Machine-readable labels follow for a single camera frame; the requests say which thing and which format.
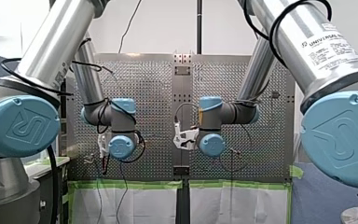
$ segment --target end effector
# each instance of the end effector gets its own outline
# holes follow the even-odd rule
[[[219,157],[226,149],[222,124],[251,124],[258,118],[256,105],[225,103],[220,96],[204,96],[200,98],[199,128],[181,132],[180,122],[176,121],[173,142],[184,150],[198,147],[206,156]]]
[[[97,105],[85,105],[81,118],[88,124],[110,126],[112,138],[108,142],[109,154],[119,161],[126,160],[140,143],[142,136],[135,130],[136,106],[131,98],[116,98]]]

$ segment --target perforated metal panel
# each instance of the perforated metal panel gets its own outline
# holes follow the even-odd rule
[[[293,151],[294,81],[278,66],[261,97],[261,117],[256,124],[223,126],[228,150],[221,160],[211,160],[199,150],[190,156],[174,147],[173,111],[187,96],[198,104],[204,95],[221,95],[225,101],[235,100],[250,57],[246,56],[192,56],[189,76],[177,76],[178,65],[172,55],[116,55],[96,56],[99,64],[114,72],[101,73],[103,91],[108,97],[131,97],[137,106],[137,128],[147,141],[145,155],[136,163],[124,165],[125,176],[132,180],[171,180],[174,165],[190,165],[192,179],[233,178],[265,182],[285,182]],[[68,99],[68,154],[72,158],[71,179],[93,179],[101,176],[96,128],[80,119],[82,103],[76,84],[68,80],[68,91],[74,87],[74,99]],[[280,94],[277,99],[271,93]],[[196,123],[197,110],[184,107],[183,124]],[[118,162],[111,160],[108,178],[121,179]]]
[[[193,58],[193,101],[201,96],[220,95],[224,101],[237,97],[249,57],[195,56]],[[205,157],[199,150],[190,154],[193,179],[233,178],[284,182],[289,178],[293,150],[294,81],[277,66],[261,96],[260,120],[251,125],[224,125],[227,150],[220,159]],[[272,92],[279,98],[272,98]],[[193,111],[196,122],[197,111]]]
[[[105,97],[130,97],[135,99],[137,129],[146,139],[146,152],[137,162],[124,164],[127,179],[166,180],[172,179],[172,55],[100,55],[98,64],[112,70],[114,75],[103,71],[100,79]],[[76,158],[70,168],[71,179],[88,179],[101,176],[97,159],[99,149],[96,127],[85,124],[80,118],[83,107],[80,94],[75,90],[75,139]],[[141,147],[132,155],[136,157]],[[93,164],[89,156],[96,154]],[[121,179],[118,162],[111,159],[107,178]]]

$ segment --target white wall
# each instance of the white wall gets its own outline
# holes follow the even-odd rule
[[[138,0],[116,0],[89,28],[97,52],[117,52]],[[255,35],[237,0],[203,1],[203,53],[251,54]],[[196,51],[197,1],[143,1],[122,52],[189,53]]]
[[[0,1],[0,56],[21,57],[48,15],[48,0]]]

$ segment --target wire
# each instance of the wire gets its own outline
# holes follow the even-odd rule
[[[267,84],[263,87],[263,89],[253,98],[248,100],[235,100],[234,103],[250,103],[255,105],[261,104],[261,101],[259,101],[257,98],[260,97],[266,91],[267,87],[269,86],[269,81],[270,79],[268,80]]]
[[[184,105],[192,105],[192,106],[196,107],[197,110],[199,109],[199,106],[196,105],[196,104],[193,104],[193,103],[182,103],[181,105],[179,105],[179,106],[176,108],[175,116],[174,116],[174,121],[175,121],[175,122],[178,122],[178,112],[179,112],[179,110],[180,110]]]
[[[275,32],[278,30],[279,26],[281,25],[283,19],[292,11],[294,10],[296,7],[300,6],[300,5],[304,5],[307,4],[307,2],[309,1],[317,1],[317,2],[321,2],[323,3],[326,8],[327,8],[327,19],[329,21],[331,21],[332,19],[332,15],[333,15],[333,9],[331,8],[330,4],[326,1],[326,0],[298,0],[297,2],[289,5],[287,8],[285,8],[283,10],[283,12],[281,13],[281,15],[279,15],[276,20],[272,23],[271,25],[271,29],[269,31],[269,37],[267,35],[265,35],[263,32],[261,32],[260,30],[257,29],[257,27],[254,26],[254,24],[252,23],[252,19],[249,16],[248,13],[248,4],[247,4],[247,0],[244,0],[244,5],[243,5],[243,12],[245,15],[245,19],[247,21],[247,23],[249,24],[249,26],[254,30],[254,32],[260,36],[262,36],[263,38],[267,39],[269,42],[269,46],[271,48],[272,53],[274,54],[274,56],[277,58],[277,60],[285,67],[286,64],[283,60],[283,58],[281,57],[281,55],[278,53],[278,51],[275,48],[274,45],[274,36],[275,36]]]
[[[53,179],[53,203],[51,209],[51,224],[55,224],[57,222],[57,214],[58,214],[58,205],[59,205],[59,183],[58,183],[58,168],[57,162],[54,156],[53,147],[48,146],[48,157],[50,158],[50,166],[51,166],[51,175]]]
[[[249,16],[249,13],[248,13],[248,1],[247,0],[244,0],[243,13],[245,15],[246,21],[248,22],[249,26],[255,31],[255,33],[257,33],[261,37],[269,40],[269,37],[267,35],[265,35],[263,32],[261,32],[259,29],[257,29],[257,27],[255,27],[255,25],[253,24],[252,19]]]
[[[141,132],[135,130],[135,133],[138,135],[138,138],[139,138],[139,143],[142,143],[143,144],[143,148],[142,148],[142,151],[141,153],[139,154],[139,156],[137,156],[135,159],[131,160],[131,161],[121,161],[122,163],[133,163],[133,162],[136,162],[138,161],[139,159],[142,158],[142,156],[144,155],[145,151],[146,151],[146,141],[144,140],[144,138],[141,136]]]
[[[88,43],[88,42],[91,42],[91,38],[86,38],[86,39],[84,39],[84,40],[80,43],[79,49],[81,49],[81,47],[83,47],[83,45],[85,45],[85,44]]]
[[[50,88],[47,88],[47,87],[44,87],[42,85],[39,85],[37,83],[34,83],[33,81],[29,80],[28,78],[26,77],[23,77],[19,74],[17,74],[16,72],[14,72],[13,70],[11,70],[10,68],[7,67],[7,63],[13,63],[13,62],[18,62],[18,61],[21,61],[21,58],[11,58],[11,59],[4,59],[2,60],[1,62],[1,67],[9,74],[11,74],[13,77],[16,77],[18,78],[19,80],[23,81],[24,83],[32,86],[32,87],[37,87],[39,89],[42,89],[42,90],[45,90],[45,91],[51,91],[51,92],[54,92],[54,93],[57,93],[59,95],[64,95],[64,96],[71,96],[73,95],[72,93],[69,93],[69,92],[65,92],[65,91],[56,91],[56,90],[53,90],[53,89],[50,89]]]
[[[98,134],[102,134],[105,133],[107,131],[107,129],[109,128],[108,126],[106,126],[102,131],[100,131],[100,126],[103,125],[103,114],[106,110],[106,108],[109,106],[109,99],[105,99],[106,103],[104,104],[104,106],[101,106],[100,109],[98,110],[98,122],[97,122],[97,133]]]
[[[291,5],[289,5],[287,8],[284,9],[284,11],[277,17],[277,19],[272,23],[271,29],[269,31],[269,46],[271,48],[272,53],[275,55],[275,57],[278,59],[278,61],[286,67],[285,62],[283,61],[283,58],[278,53],[278,51],[275,48],[274,45],[274,35],[275,32],[278,30],[279,26],[281,25],[283,19],[296,7],[300,5],[307,4],[309,1],[317,1],[323,3],[327,8],[327,19],[331,21],[332,15],[333,15],[333,9],[331,8],[330,4],[326,0],[299,0]]]
[[[250,149],[251,149],[251,150],[254,150],[254,143],[253,143],[251,134],[249,133],[249,131],[245,128],[245,126],[244,126],[243,124],[241,124],[241,127],[245,130],[246,135],[248,136],[249,144],[250,144]],[[232,169],[232,162],[231,162],[231,169],[228,169],[228,168],[222,163],[222,156],[219,157],[219,162],[220,162],[220,165],[221,165],[221,167],[223,168],[223,170],[226,171],[226,172],[230,172],[230,173],[237,173],[237,172],[239,172],[239,171],[245,169],[245,167],[248,165],[248,164],[245,163],[242,167],[233,170],[233,169]]]
[[[123,172],[123,162],[120,163],[119,168],[120,168],[120,174],[123,177],[124,184],[126,186],[126,190],[124,191],[123,195],[121,196],[120,202],[118,203],[118,207],[117,207],[117,210],[116,210],[117,224],[120,224],[120,221],[118,220],[118,211],[120,210],[120,207],[121,207],[121,204],[123,203],[124,197],[126,196],[127,192],[129,191],[129,186],[127,184],[127,179],[126,179],[126,176],[124,176],[124,172]]]
[[[110,101],[110,104],[114,105],[115,107],[117,107],[118,109],[120,109],[124,114],[126,114],[127,116],[129,116],[129,117],[132,119],[132,121],[134,122],[134,124],[136,125],[136,119],[135,119],[135,117],[134,117],[132,114],[130,114],[127,110],[123,109],[121,106],[119,106],[118,104],[116,104],[116,103],[113,102],[113,101]]]
[[[132,20],[133,20],[133,18],[135,17],[136,12],[138,11],[138,8],[139,8],[139,6],[141,5],[141,3],[142,3],[142,0],[139,0],[139,1],[138,1],[138,4],[136,5],[135,10],[134,10],[133,13],[132,13],[132,16],[131,16],[131,18],[130,18],[129,24],[127,25],[127,30],[126,30],[126,32],[124,32],[123,36],[121,37],[120,48],[118,49],[118,53],[121,53],[121,49],[123,48],[124,38],[126,37],[127,32],[130,30]]]
[[[79,62],[79,61],[72,61],[72,63],[85,65],[85,66],[88,66],[88,67],[95,67],[96,72],[101,72],[103,70],[103,68],[100,65],[96,64],[96,63],[82,63],[82,62]],[[72,67],[69,67],[69,70],[71,70],[71,72],[74,72],[74,69]]]

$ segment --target metal frame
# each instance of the metal frame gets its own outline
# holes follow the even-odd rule
[[[164,138],[169,139],[169,144],[167,145],[167,148],[165,151],[156,151],[154,148],[149,148],[148,150],[150,153],[166,153],[169,156],[168,157],[150,157],[152,161],[140,162],[139,164],[130,164],[127,165],[125,168],[126,178],[131,180],[140,180],[140,181],[151,181],[151,180],[173,180],[173,179],[219,179],[219,178],[231,178],[231,173],[222,171],[221,168],[213,168],[208,172],[200,172],[197,171],[199,164],[205,164],[208,163],[209,159],[207,158],[201,158],[202,161],[193,161],[194,159],[194,153],[199,152],[187,152],[180,149],[177,149],[173,142],[173,116],[174,111],[181,104],[184,100],[186,102],[190,100],[192,103],[197,104],[199,100],[197,85],[200,84],[200,81],[197,80],[197,75],[200,72],[200,69],[202,69],[201,63],[209,63],[212,65],[216,65],[219,67],[219,71],[216,71],[216,73],[211,70],[210,76],[213,76],[213,74],[219,74],[222,71],[227,71],[229,74],[230,70],[236,69],[235,73],[237,74],[235,78],[232,77],[226,77],[228,79],[232,78],[232,82],[229,85],[237,86],[241,84],[237,83],[237,79],[243,78],[247,64],[250,61],[249,56],[213,56],[213,55],[184,55],[184,54],[97,54],[95,55],[95,61],[102,64],[107,65],[108,68],[112,69],[115,73],[117,73],[117,78],[119,76],[123,76],[126,73],[130,73],[131,71],[134,71],[133,69],[136,69],[135,67],[141,67],[139,69],[142,69],[142,65],[144,62],[148,62],[147,68],[150,70],[145,71],[146,76],[154,76],[156,72],[154,72],[153,69],[158,69],[159,65],[162,63],[164,64],[165,69],[162,71],[164,74],[166,73],[167,80],[169,82],[165,83],[165,85],[170,85],[170,87],[167,87],[170,89],[169,95],[160,96],[165,99],[165,102],[168,105],[165,105],[166,108],[169,108],[169,111],[171,111],[170,118],[164,119],[164,122],[168,122],[168,124],[165,125],[165,127],[168,127],[166,130],[162,130],[164,133]],[[127,63],[130,65],[130,67],[126,68],[121,67],[117,70],[115,67],[109,67],[113,66],[114,64],[120,64],[120,63]],[[190,72],[189,75],[183,75],[183,74],[175,74],[175,71],[177,67],[182,67],[181,71],[185,71],[183,69],[184,67],[189,67]],[[274,106],[274,112],[276,112],[279,115],[279,119],[277,121],[280,125],[280,130],[277,132],[284,132],[284,135],[277,135],[273,138],[273,141],[283,141],[282,148],[278,148],[275,150],[271,150],[271,153],[278,153],[279,156],[276,158],[282,159],[280,162],[277,162],[275,166],[265,166],[263,169],[267,170],[265,173],[270,173],[271,175],[260,175],[257,176],[256,174],[249,174],[249,171],[242,171],[238,172],[237,174],[234,174],[233,177],[235,179],[241,179],[241,180],[252,180],[252,181],[262,181],[262,182],[288,182],[290,181],[290,170],[289,165],[292,163],[292,154],[293,154],[293,129],[294,129],[294,97],[295,97],[295,82],[292,79],[291,75],[287,70],[285,70],[281,66],[277,66],[274,69],[274,74],[279,74],[278,77],[273,76],[272,81],[270,83],[270,87],[268,87],[268,90],[265,93],[265,96],[263,96],[261,99],[266,100],[269,97],[269,94],[267,92],[271,92],[275,90],[276,88],[280,88],[280,90],[284,91],[278,91],[280,93],[279,99],[274,99],[276,105]],[[105,84],[104,77],[106,77],[107,74],[101,73],[101,82],[103,85]],[[67,90],[76,92],[75,88],[76,82],[74,81],[74,78],[69,76],[67,80]],[[116,90],[113,90],[115,87],[114,82],[110,82],[113,86],[109,86],[109,92],[116,92]],[[140,91],[142,88],[146,88],[143,86],[138,86]],[[232,99],[225,99],[224,100],[235,100],[235,97],[237,95],[238,90],[234,90],[234,88],[229,88],[227,91],[229,91],[229,95],[232,95]],[[76,140],[74,139],[76,133],[76,125],[78,123],[83,122],[78,117],[79,109],[76,107],[76,104],[78,104],[80,101],[80,97],[78,96],[78,92],[76,93],[76,97],[68,98],[68,155],[73,157],[73,164],[69,171],[69,178],[71,179],[94,179],[97,177],[97,168],[95,165],[92,164],[84,164],[84,161],[89,161],[90,159],[93,159],[92,161],[95,161],[95,164],[98,166],[101,166],[100,160],[97,159],[98,150],[97,147],[95,150],[89,150],[88,154],[84,154],[84,151],[79,152],[79,148],[82,146],[79,146],[76,143]],[[182,121],[183,129],[188,129],[190,125],[194,124],[195,118],[197,117],[197,109],[191,108],[191,106],[183,106],[182,110],[179,112],[179,119]],[[142,119],[147,119],[143,114],[142,111],[137,114],[137,119],[139,122],[142,122]],[[263,125],[263,122],[265,122],[265,118],[261,118],[259,125]],[[85,125],[79,126],[81,128],[81,132],[84,132]],[[86,127],[90,131],[93,131],[95,133],[95,127]],[[257,124],[253,127],[250,127],[250,131],[253,132],[255,129],[257,129]],[[228,130],[232,131],[232,139],[235,141],[241,141],[243,136],[246,136],[243,131],[241,131],[240,127],[229,127]],[[260,138],[258,135],[255,139],[257,141],[263,141],[263,138]],[[267,150],[264,151],[261,155],[260,162],[263,162],[263,160],[269,160],[269,155],[267,154]],[[241,160],[236,160],[236,164],[241,163]],[[107,178],[116,178],[121,179],[122,176],[118,170],[118,162],[111,160],[110,161],[110,171],[108,173]],[[162,168],[162,170],[166,171],[167,174],[162,175],[155,175],[152,176],[152,174],[148,174],[146,176],[139,176],[137,172],[139,170],[148,169],[150,166],[164,166],[166,168]],[[186,175],[186,169],[190,168],[190,174]],[[81,169],[83,175],[79,176],[79,170]],[[279,173],[274,173],[273,170],[280,170]]]

